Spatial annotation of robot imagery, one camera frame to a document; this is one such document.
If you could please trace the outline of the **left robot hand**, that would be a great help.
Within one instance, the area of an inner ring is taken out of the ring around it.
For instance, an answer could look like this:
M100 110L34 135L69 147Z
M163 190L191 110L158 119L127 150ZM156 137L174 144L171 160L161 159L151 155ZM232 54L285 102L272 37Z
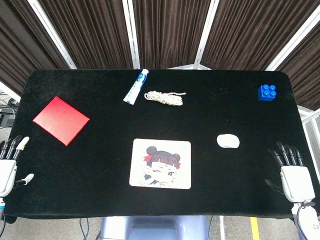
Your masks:
M16 180L18 169L17 160L29 142L28 136L21 135L0 143L0 198L8 196L12 189L27 185L34 174L30 173L25 178Z

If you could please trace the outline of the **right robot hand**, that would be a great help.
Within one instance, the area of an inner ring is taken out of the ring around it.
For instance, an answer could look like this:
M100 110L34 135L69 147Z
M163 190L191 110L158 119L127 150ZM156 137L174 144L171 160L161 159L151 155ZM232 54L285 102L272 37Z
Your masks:
M294 147L276 142L279 151L269 149L279 166L281 185L265 179L273 191L283 194L291 203L310 203L316 197L309 169L304 165L300 151Z

